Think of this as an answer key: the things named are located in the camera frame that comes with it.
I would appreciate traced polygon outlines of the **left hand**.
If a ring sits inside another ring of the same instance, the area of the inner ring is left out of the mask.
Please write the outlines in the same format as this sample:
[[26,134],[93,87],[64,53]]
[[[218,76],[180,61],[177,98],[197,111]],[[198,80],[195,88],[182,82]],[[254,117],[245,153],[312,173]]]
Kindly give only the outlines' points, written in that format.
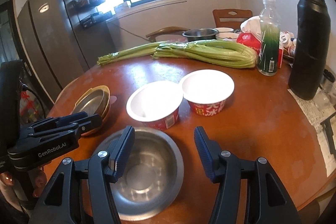
[[26,205],[21,204],[21,201],[28,201],[29,197],[32,197],[33,201],[36,201],[41,196],[47,184],[47,176],[42,166],[29,171],[28,176],[25,182],[30,182],[33,186],[31,194],[24,193],[19,180],[13,174],[10,172],[1,173],[1,193],[11,207],[30,216],[33,210],[27,209]]

